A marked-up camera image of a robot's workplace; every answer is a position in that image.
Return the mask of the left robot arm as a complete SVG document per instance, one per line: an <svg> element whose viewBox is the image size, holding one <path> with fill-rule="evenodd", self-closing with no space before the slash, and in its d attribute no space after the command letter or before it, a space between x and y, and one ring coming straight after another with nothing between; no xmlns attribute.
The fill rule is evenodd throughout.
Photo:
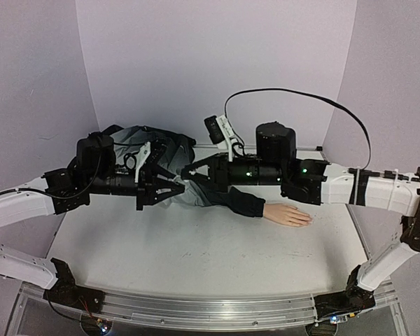
<svg viewBox="0 0 420 336"><path fill-rule="evenodd" d="M196 141L184 134L112 126L77 143L62 169L0 192L0 228L30 218L65 214L90 204L92 195L134 197L136 209L180 195L176 156L194 158Z"/></svg>

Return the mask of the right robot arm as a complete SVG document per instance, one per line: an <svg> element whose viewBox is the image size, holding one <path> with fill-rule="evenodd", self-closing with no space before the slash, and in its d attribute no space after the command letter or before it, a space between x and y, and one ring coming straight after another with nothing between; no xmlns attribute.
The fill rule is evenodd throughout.
<svg viewBox="0 0 420 336"><path fill-rule="evenodd" d="M189 164L181 177L219 192L230 186L279 186L281 196L304 204L350 204L401 214L402 234L349 276L345 294L373 292L412 256L420 253L420 168L398 170L347 168L326 160L297 157L296 133L278 122L255 129L256 153L237 156L235 133L225 117L205 120L220 152Z"/></svg>

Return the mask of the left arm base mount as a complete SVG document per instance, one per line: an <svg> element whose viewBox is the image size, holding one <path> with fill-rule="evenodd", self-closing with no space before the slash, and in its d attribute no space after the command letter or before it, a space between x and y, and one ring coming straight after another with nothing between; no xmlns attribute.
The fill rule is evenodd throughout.
<svg viewBox="0 0 420 336"><path fill-rule="evenodd" d="M53 287L44 290L43 299L65 307L99 313L104 303L104 291L79 286L66 262L56 258L50 261L55 266L57 280Z"/></svg>

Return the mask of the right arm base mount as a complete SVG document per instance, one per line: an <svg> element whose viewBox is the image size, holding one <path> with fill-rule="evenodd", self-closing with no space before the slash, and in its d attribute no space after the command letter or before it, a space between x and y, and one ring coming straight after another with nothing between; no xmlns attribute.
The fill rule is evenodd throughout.
<svg viewBox="0 0 420 336"><path fill-rule="evenodd" d="M327 321L335 316L356 314L375 306L374 291L362 289L358 285L360 267L358 265L350 273L344 290L314 297L319 321Z"/></svg>

